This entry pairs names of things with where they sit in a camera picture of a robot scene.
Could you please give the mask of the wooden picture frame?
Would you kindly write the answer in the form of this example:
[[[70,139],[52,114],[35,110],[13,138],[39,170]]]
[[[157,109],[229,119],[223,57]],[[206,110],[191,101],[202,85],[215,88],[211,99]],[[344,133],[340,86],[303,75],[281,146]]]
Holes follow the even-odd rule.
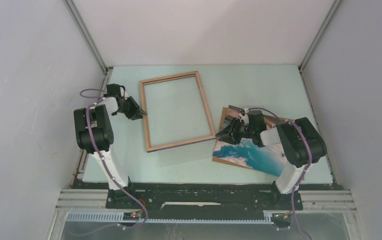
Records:
[[[148,153],[216,138],[198,71],[141,80],[139,91]]]

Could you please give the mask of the clear acrylic frame sheet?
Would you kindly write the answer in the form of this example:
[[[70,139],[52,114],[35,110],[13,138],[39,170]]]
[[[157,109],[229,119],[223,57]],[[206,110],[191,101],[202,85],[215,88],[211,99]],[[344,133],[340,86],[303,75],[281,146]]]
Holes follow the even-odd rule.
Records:
[[[199,74],[143,80],[139,90],[147,113],[142,162],[156,168],[210,165],[216,131]]]

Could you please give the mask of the ocean sky photo print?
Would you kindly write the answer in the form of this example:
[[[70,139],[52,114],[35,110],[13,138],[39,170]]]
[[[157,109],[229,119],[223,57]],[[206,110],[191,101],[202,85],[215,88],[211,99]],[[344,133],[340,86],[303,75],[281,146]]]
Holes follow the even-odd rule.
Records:
[[[233,105],[223,108],[219,131],[224,129],[232,120],[238,119],[242,109]],[[249,111],[262,111],[266,130],[270,130],[275,125],[287,120],[283,117],[276,117],[270,112],[266,115],[266,111],[258,107],[249,109]],[[212,153],[214,162],[252,169],[277,177],[281,175],[286,166],[287,158],[280,143],[271,143],[268,146],[258,147],[248,138],[243,138],[239,144],[229,144],[220,141],[218,137],[216,138]]]

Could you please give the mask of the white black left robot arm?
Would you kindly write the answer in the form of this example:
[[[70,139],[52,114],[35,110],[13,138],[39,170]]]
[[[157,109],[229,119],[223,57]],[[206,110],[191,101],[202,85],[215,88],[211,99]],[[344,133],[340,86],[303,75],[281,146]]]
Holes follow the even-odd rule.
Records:
[[[142,119],[147,113],[126,88],[119,84],[108,84],[104,95],[88,107],[73,111],[77,145],[102,168],[108,179],[108,188],[118,191],[130,185],[130,177],[120,166],[113,151],[114,131],[110,117],[124,114],[129,120]]]

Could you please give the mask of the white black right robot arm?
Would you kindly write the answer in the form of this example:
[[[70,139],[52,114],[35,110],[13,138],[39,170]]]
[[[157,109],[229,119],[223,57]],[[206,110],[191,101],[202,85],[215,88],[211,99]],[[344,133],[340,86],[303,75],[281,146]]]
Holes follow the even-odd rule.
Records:
[[[306,117],[266,115],[260,107],[228,111],[215,135],[214,160],[276,176],[269,201],[283,209],[311,165],[327,154],[325,141]]]

